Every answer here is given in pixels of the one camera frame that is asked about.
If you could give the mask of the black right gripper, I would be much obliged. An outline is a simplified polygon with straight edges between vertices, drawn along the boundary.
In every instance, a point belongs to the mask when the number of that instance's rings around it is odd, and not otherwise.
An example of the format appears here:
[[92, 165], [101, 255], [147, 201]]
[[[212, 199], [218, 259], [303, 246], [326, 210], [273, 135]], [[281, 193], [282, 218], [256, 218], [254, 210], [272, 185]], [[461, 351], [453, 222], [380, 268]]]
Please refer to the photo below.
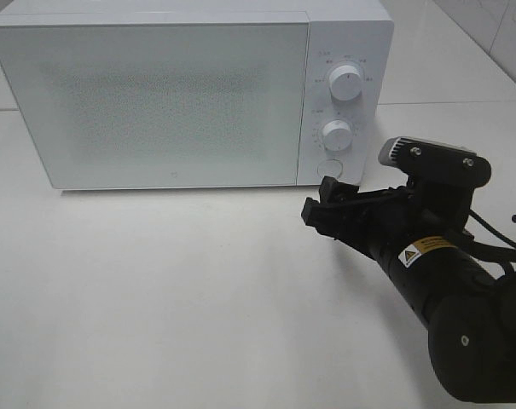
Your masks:
[[358, 185], [324, 176], [318, 193], [320, 203], [305, 199], [304, 225], [379, 264], [412, 264], [427, 252], [454, 247], [439, 222], [413, 208], [404, 187], [360, 193]]

